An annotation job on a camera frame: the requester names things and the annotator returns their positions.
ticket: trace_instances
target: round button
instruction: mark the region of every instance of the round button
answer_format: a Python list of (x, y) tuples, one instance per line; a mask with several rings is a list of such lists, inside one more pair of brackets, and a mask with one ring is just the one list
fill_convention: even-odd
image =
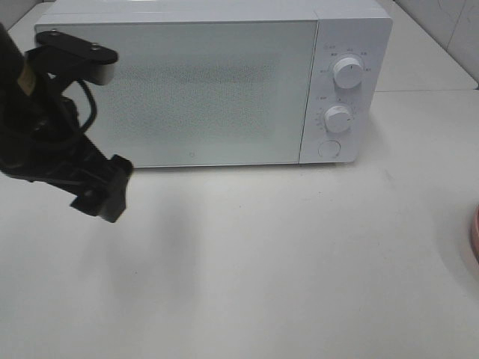
[(320, 144), (318, 152), (321, 157), (334, 158), (338, 157), (341, 151), (341, 145), (337, 141), (326, 141)]
[(340, 59), (333, 67), (336, 85), (340, 88), (355, 88), (362, 81), (364, 67), (361, 60), (353, 56)]
[(346, 131), (351, 127), (351, 121), (353, 120), (353, 114), (345, 106), (331, 107), (324, 114), (324, 123), (326, 129), (333, 133), (340, 133)]

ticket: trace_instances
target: power knob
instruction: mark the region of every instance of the power knob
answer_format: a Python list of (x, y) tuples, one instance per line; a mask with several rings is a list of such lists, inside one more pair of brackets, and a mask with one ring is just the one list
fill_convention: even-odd
[(364, 67), (354, 55), (338, 60), (332, 68), (336, 85), (340, 88), (355, 88), (362, 81)]
[(351, 111), (342, 105), (331, 107), (324, 114), (324, 123), (326, 129), (332, 133), (341, 133), (351, 127), (353, 121), (353, 114)]

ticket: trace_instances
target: screw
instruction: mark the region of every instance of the screw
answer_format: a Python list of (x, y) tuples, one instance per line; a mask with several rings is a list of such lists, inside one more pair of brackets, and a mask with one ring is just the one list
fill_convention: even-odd
[(98, 51), (98, 50), (100, 50), (101, 48), (102, 48), (102, 47), (101, 47), (98, 43), (92, 43), (90, 50), (91, 50), (91, 51)]

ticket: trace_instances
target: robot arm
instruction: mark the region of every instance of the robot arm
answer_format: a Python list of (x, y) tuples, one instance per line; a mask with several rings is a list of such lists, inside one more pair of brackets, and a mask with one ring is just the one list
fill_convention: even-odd
[[(115, 222), (126, 208), (132, 163), (107, 159), (85, 132), (97, 106), (85, 81), (105, 85), (116, 52), (59, 31), (39, 33), (25, 58), (0, 24), (0, 171), (76, 195), (71, 206)], [(63, 91), (78, 82), (90, 103), (82, 125)]]

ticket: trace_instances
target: white wall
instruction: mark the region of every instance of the white wall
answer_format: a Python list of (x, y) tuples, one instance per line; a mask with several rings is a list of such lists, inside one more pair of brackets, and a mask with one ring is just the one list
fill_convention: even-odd
[(479, 0), (396, 0), (479, 81)]
[(10, 28), (41, 0), (0, 0), (0, 22)]

